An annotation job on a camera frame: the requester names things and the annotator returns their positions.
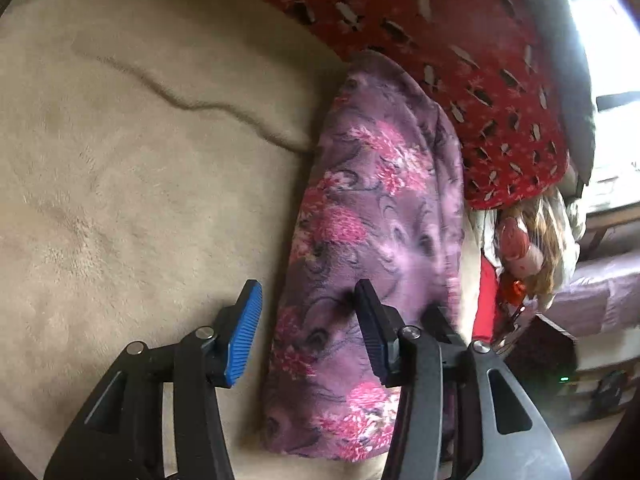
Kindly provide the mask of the purple floral garment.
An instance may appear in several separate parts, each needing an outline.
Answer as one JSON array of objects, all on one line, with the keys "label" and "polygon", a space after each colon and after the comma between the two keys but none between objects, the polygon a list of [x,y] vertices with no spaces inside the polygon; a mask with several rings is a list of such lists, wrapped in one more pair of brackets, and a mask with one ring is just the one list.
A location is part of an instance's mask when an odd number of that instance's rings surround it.
[{"label": "purple floral garment", "polygon": [[390,446],[399,392],[373,374],[352,293],[368,280],[411,324],[460,308],[464,213],[454,126],[368,51],[324,122],[299,206],[264,389],[273,453],[359,462]]}]

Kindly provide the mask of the red cloth beside bed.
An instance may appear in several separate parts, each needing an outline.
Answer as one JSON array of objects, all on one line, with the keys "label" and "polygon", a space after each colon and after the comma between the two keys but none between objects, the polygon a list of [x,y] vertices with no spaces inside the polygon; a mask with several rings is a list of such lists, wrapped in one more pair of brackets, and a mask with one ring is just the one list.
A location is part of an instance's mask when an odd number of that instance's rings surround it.
[{"label": "red cloth beside bed", "polygon": [[480,256],[480,291],[473,325],[473,338],[487,342],[494,339],[499,281],[496,269],[484,256]]}]

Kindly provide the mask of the dark wooden box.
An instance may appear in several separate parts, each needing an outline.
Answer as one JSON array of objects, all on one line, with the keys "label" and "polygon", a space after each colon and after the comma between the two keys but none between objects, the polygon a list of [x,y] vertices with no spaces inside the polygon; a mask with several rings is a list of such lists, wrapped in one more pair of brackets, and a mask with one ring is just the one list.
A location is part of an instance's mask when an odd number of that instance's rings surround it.
[{"label": "dark wooden box", "polygon": [[576,372],[576,339],[537,314],[503,361],[533,402],[541,406],[557,396]]}]

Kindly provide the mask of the doll with blonde hair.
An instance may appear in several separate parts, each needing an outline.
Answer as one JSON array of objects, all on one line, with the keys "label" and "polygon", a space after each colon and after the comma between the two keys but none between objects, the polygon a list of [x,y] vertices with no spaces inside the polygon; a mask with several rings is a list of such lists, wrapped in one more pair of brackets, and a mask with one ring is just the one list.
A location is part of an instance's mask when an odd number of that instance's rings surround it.
[{"label": "doll with blonde hair", "polygon": [[470,218],[489,262],[522,282],[538,310],[548,310],[576,270],[586,232],[580,200],[566,200],[552,186],[504,209],[473,210]]}]

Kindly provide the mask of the beige fleece blanket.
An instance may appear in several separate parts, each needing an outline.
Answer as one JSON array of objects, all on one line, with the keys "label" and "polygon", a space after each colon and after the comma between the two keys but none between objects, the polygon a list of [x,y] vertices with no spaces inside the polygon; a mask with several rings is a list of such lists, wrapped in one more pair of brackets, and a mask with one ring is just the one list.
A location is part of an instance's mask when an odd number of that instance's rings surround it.
[{"label": "beige fleece blanket", "polygon": [[376,479],[266,452],[262,378],[344,64],[260,0],[1,0],[1,474],[44,475],[130,341],[170,344],[256,278],[218,396],[240,479]]}]

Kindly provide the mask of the red patterned blanket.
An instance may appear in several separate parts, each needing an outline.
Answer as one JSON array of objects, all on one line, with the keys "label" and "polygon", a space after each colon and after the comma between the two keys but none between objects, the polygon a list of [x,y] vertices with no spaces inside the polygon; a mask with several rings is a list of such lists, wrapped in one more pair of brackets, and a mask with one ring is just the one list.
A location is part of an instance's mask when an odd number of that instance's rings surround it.
[{"label": "red patterned blanket", "polygon": [[375,50],[448,114],[466,201],[512,205],[561,180],[568,149],[548,52],[524,0],[266,0],[341,58]]}]

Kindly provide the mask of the grey pillow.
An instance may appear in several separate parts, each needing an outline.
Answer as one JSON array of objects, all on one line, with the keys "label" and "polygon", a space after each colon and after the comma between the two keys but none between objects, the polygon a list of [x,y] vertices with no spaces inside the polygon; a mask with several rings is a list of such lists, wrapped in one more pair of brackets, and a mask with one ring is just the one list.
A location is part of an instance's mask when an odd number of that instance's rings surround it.
[{"label": "grey pillow", "polygon": [[552,65],[568,151],[577,177],[590,183],[596,126],[585,48],[568,0],[525,0]]}]

